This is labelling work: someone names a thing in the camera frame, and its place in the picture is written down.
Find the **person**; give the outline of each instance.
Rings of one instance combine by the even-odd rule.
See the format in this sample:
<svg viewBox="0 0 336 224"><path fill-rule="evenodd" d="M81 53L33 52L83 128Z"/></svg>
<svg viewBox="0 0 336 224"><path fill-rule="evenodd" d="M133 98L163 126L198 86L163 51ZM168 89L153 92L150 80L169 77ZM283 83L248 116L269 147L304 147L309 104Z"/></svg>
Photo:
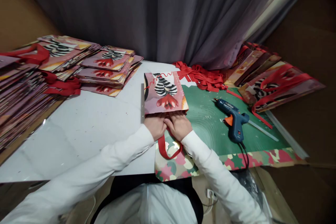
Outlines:
<svg viewBox="0 0 336 224"><path fill-rule="evenodd" d="M167 127L192 156L232 222L267 222L257 202L226 169L217 154L196 135L186 116L177 111L169 113L169 118L165 113L149 115L135 134L107 145L100 154L29 194L1 223L58 223L60 215L92 196L115 171L123 170L147 151ZM202 222L203 208L202 205L199 208L200 199L195 198L191 178L169 181L175 184L155 178L153 183L135 186L134 183L141 183L142 179L118 182L118 178L125 177L115 177L110 195L99 206L91 223Z"/></svg>

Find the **white long-sleeve shirt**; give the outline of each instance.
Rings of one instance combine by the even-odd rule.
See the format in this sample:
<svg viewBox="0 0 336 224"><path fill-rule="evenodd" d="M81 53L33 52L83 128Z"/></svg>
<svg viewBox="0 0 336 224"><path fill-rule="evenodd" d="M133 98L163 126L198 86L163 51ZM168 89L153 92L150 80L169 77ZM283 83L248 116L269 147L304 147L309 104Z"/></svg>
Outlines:
<svg viewBox="0 0 336 224"><path fill-rule="evenodd" d="M100 154L67 170L29 194L1 223L58 223L58 216L93 195L115 171L154 144L141 125L127 140L104 147ZM217 154L190 132L182 144L206 176L233 222L267 223L259 205L222 165ZM197 223L188 197L165 184L142 184L105 206L95 223Z"/></svg>

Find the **white table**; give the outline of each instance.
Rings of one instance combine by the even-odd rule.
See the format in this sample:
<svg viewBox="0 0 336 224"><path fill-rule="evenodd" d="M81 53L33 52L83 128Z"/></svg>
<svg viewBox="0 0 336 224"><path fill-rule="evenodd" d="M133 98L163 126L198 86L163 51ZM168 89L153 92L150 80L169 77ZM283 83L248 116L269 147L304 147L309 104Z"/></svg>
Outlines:
<svg viewBox="0 0 336 224"><path fill-rule="evenodd" d="M67 99L0 166L0 183L50 180L107 144L126 139L142 120L144 73L178 70L171 64L143 61L117 97L82 91ZM185 78L181 82L195 84ZM115 175L154 173L154 159L153 146Z"/></svg>

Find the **green cutting mat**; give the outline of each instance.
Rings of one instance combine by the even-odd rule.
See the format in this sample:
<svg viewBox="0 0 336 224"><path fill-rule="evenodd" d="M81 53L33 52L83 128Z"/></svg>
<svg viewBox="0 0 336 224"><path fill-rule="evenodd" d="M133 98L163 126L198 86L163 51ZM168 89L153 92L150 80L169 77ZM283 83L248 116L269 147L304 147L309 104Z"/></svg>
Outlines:
<svg viewBox="0 0 336 224"><path fill-rule="evenodd" d="M239 94L237 88L231 88L230 90ZM187 87L185 85L183 85L183 91L189 106L187 118L190 120L192 128L203 140L203 142L205 142L209 148L213 149L218 156L240 153L241 151L238 145L231 142L229 139L229 128L225 123L223 123L223 119L227 115L215 106L213 102L214 98L224 99L236 106L241 114L248 114L251 121L258 124L260 127L264 128L279 139L279 142L275 142L273 139L269 138L253 126L244 124L244 145L246 146L246 150L248 152L261 150L268 151L290 147L289 143L283 138L276 127L273 127L273 129L268 128L249 111L247 104L239 98L228 94L226 91L221 90L219 93L208 92L199 89L197 86ZM273 125L265 113L260 113L260 115Z"/></svg>

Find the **white sleeve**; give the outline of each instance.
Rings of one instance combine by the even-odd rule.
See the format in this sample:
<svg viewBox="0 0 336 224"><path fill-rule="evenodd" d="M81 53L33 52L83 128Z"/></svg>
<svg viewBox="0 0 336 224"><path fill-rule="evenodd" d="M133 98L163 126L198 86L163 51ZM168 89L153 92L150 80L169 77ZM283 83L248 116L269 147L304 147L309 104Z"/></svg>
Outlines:
<svg viewBox="0 0 336 224"><path fill-rule="evenodd" d="M58 223L59 215L93 195L115 171L122 170L153 144L151 133L142 124L127 140L107 145L98 155L29 194L1 224Z"/></svg>
<svg viewBox="0 0 336 224"><path fill-rule="evenodd" d="M181 142L209 181L233 222L267 223L266 216L257 202L194 131Z"/></svg>

